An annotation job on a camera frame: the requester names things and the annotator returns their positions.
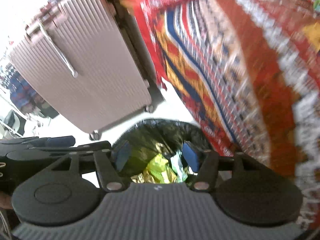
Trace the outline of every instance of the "suitcase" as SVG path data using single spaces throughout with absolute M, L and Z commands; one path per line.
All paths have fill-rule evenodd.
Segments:
M 9 58 L 54 109 L 87 133 L 151 105 L 106 0 L 49 4 Z

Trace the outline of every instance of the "ribbed suitcase shell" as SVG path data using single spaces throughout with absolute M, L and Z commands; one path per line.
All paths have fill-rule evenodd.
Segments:
M 60 8 L 63 17 L 46 30 L 79 75 L 71 75 L 39 32 L 31 42 L 23 38 L 9 55 L 28 83 L 87 133 L 151 104 L 106 0 L 62 0 Z

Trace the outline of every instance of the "suitcase handle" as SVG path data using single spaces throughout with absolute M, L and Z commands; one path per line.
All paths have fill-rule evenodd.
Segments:
M 63 52 L 57 47 L 56 44 L 54 44 L 53 40 L 47 33 L 47 31 L 44 29 L 43 23 L 41 20 L 38 20 L 38 26 L 40 28 L 40 31 L 42 32 L 43 36 L 50 42 L 50 44 L 54 47 L 56 52 L 59 54 L 63 62 L 66 64 L 67 68 L 70 70 L 72 76 L 76 78 L 78 76 L 78 72 L 73 68 L 71 63 L 68 61 L 67 57 L 63 54 Z

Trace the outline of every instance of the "patterned blanket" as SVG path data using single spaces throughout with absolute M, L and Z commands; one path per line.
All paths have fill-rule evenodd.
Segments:
M 221 155 L 243 151 L 320 199 L 320 20 L 306 0 L 190 0 L 149 25 L 166 78 Z

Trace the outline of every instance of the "plastic wrapper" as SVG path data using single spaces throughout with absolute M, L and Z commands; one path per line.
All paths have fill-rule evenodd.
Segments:
M 137 183 L 185 181 L 187 163 L 181 154 L 185 141 L 199 150 L 212 149 L 197 126 L 165 119 L 146 119 L 135 124 L 114 143 L 113 149 L 126 141 L 130 155 L 119 175 Z

